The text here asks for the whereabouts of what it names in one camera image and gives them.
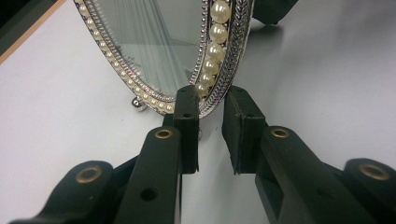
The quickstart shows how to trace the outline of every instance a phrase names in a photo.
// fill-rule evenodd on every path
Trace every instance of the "screw hole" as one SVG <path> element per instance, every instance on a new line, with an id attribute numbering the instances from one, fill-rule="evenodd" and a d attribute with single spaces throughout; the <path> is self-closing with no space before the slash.
<path id="1" fill-rule="evenodd" d="M 273 136 L 275 136 L 275 137 L 278 137 L 278 138 L 287 138 L 287 137 L 289 137 L 288 131 L 283 130 L 283 129 L 273 129 L 273 130 L 271 130 L 271 134 Z"/>
<path id="2" fill-rule="evenodd" d="M 372 179 L 376 180 L 388 180 L 389 173 L 384 170 L 384 168 L 371 164 L 371 163 L 364 163 L 359 165 L 359 169 L 364 175 L 371 177 Z"/>
<path id="3" fill-rule="evenodd" d="M 168 138 L 172 135 L 173 135 L 172 131 L 170 131 L 168 129 L 161 129 L 155 133 L 155 136 L 157 138 Z"/>
<path id="4" fill-rule="evenodd" d="M 153 200 L 155 200 L 158 197 L 158 193 L 156 189 L 144 189 L 141 193 L 140 193 L 140 198 L 145 201 L 145 202 L 151 202 Z"/>
<path id="5" fill-rule="evenodd" d="M 78 174 L 76 175 L 76 181 L 79 184 L 87 184 L 91 183 L 92 181 L 96 180 L 101 176 L 102 174 L 102 169 L 100 166 L 90 166 L 82 169 Z"/>

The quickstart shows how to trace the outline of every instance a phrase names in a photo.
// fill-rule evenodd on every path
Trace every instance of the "white surface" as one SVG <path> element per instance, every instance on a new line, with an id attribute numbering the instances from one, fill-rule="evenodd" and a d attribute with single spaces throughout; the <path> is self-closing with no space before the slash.
<path id="1" fill-rule="evenodd" d="M 275 31 L 255 26 L 234 85 L 323 161 L 395 168 L 395 11 L 387 0 L 302 0 Z M 162 117 L 135 112 L 132 98 L 65 3 L 0 66 L 0 223 L 38 213 L 80 162 L 118 166 L 137 155 Z M 221 117 L 222 106 L 201 122 L 182 223 L 266 223 L 254 176 L 233 176 Z"/>

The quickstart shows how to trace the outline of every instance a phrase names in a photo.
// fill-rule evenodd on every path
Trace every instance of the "mirror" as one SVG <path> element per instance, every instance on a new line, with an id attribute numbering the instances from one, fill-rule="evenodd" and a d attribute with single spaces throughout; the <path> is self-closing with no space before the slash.
<path id="1" fill-rule="evenodd" d="M 137 101 L 173 113 L 195 85 L 200 118 L 230 87 L 248 36 L 252 0 L 75 0 L 94 40 Z"/>

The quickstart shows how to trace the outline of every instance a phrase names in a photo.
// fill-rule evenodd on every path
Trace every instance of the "pearl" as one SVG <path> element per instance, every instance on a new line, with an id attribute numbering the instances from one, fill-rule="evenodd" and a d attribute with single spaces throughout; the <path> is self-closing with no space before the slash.
<path id="1" fill-rule="evenodd" d="M 114 59 L 113 53 L 111 51 L 106 52 L 106 58 L 109 61 L 113 61 L 113 59 Z"/>
<path id="2" fill-rule="evenodd" d="M 129 88 L 134 88 L 134 87 L 136 87 L 136 84 L 134 84 L 134 82 L 133 82 L 131 79 L 128 79 L 128 80 L 126 81 L 126 85 L 127 85 Z M 138 92 L 141 92 L 141 90 L 140 90 L 138 87 L 136 87 L 136 88 L 134 89 L 134 93 L 136 93 L 136 95 L 137 95 Z"/>
<path id="3" fill-rule="evenodd" d="M 156 99 L 151 99 L 150 102 L 149 102 L 149 104 L 150 104 L 151 106 L 157 107 L 157 105 L 158 105 L 158 100 L 156 100 Z"/>
<path id="4" fill-rule="evenodd" d="M 128 74 L 125 71 L 120 71 L 119 73 L 120 77 L 125 80 L 127 78 L 129 78 Z"/>
<path id="5" fill-rule="evenodd" d="M 95 22 L 91 18 L 87 19 L 85 21 L 87 23 L 87 26 L 90 30 L 93 30 L 95 28 Z"/>
<path id="6" fill-rule="evenodd" d="M 165 103 L 164 102 L 159 102 L 157 108 L 161 112 L 165 111 Z"/>
<path id="7" fill-rule="evenodd" d="M 213 78 L 212 75 L 208 75 L 205 73 L 201 74 L 199 81 L 205 87 L 211 87 L 211 86 L 215 85 L 215 83 L 216 83 L 216 80 Z"/>
<path id="8" fill-rule="evenodd" d="M 94 29 L 92 32 L 92 36 L 95 40 L 101 40 L 102 36 L 100 35 L 100 32 L 97 29 Z"/>
<path id="9" fill-rule="evenodd" d="M 166 108 L 165 108 L 165 111 L 166 111 L 168 114 L 173 114 L 173 113 L 174 113 L 174 107 L 173 107 L 173 105 L 167 105 Z"/>
<path id="10" fill-rule="evenodd" d="M 206 56 L 219 62 L 224 59 L 224 50 L 219 44 L 212 42 L 206 48 Z"/>
<path id="11" fill-rule="evenodd" d="M 116 69 L 116 70 L 118 70 L 118 69 L 121 68 L 121 65 L 120 65 L 119 62 L 117 62 L 117 61 L 114 61 L 114 62 L 112 63 L 112 65 L 113 65 L 114 69 Z"/>
<path id="12" fill-rule="evenodd" d="M 231 17 L 231 9 L 224 1 L 216 1 L 210 8 L 210 17 L 213 21 L 224 23 Z"/>
<path id="13" fill-rule="evenodd" d="M 215 75 L 219 72 L 219 65 L 209 59 L 204 60 L 203 70 L 209 75 Z"/>
<path id="14" fill-rule="evenodd" d="M 79 5 L 78 11 L 81 15 L 85 16 L 85 17 L 89 17 L 90 16 L 90 12 L 88 11 L 88 9 L 85 7 L 85 5 Z"/>
<path id="15" fill-rule="evenodd" d="M 105 41 L 101 41 L 101 42 L 99 43 L 99 49 L 104 50 L 104 51 L 107 51 L 107 50 L 108 50 L 107 44 L 106 44 Z"/>
<path id="16" fill-rule="evenodd" d="M 203 98 L 209 94 L 209 89 L 205 87 L 202 83 L 197 82 L 195 84 L 195 89 L 197 90 L 198 96 Z"/>
<path id="17" fill-rule="evenodd" d="M 151 96 L 149 96 L 148 94 L 144 93 L 142 95 L 142 99 L 144 102 L 150 102 L 151 101 Z"/>
<path id="18" fill-rule="evenodd" d="M 215 23 L 210 27 L 209 36 L 213 42 L 222 44 L 228 38 L 228 31 L 225 26 Z"/>

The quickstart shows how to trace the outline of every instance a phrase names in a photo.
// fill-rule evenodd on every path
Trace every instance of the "mirror frame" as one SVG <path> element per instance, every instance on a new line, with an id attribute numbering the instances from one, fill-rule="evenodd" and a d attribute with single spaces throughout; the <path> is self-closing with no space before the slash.
<path id="1" fill-rule="evenodd" d="M 231 17 L 224 23 L 216 23 L 211 17 L 212 6 L 218 1 L 227 3 L 231 9 Z M 164 95 L 161 91 L 150 87 L 139 77 L 140 71 L 138 68 L 132 66 L 132 63 L 123 57 L 120 49 L 115 46 L 111 31 L 106 28 L 100 17 L 101 12 L 95 4 L 96 1 L 74 0 L 74 2 L 98 47 L 137 99 L 159 114 L 172 114 L 176 96 Z M 202 0 L 203 24 L 201 26 L 201 41 L 197 62 L 190 82 L 186 83 L 186 85 L 195 85 L 201 98 L 199 104 L 200 118 L 207 116 L 216 108 L 233 82 L 233 77 L 248 40 L 253 2 L 254 0 Z M 215 62 L 219 71 L 212 76 L 215 79 L 213 86 L 207 84 L 204 86 L 200 79 L 208 65 L 213 64 L 206 54 L 206 48 L 211 42 L 216 42 L 213 40 L 215 37 L 211 35 L 213 33 L 211 30 L 215 28 L 214 25 L 225 29 L 227 33 L 226 40 L 221 43 L 218 42 L 224 50 L 224 57 Z"/>

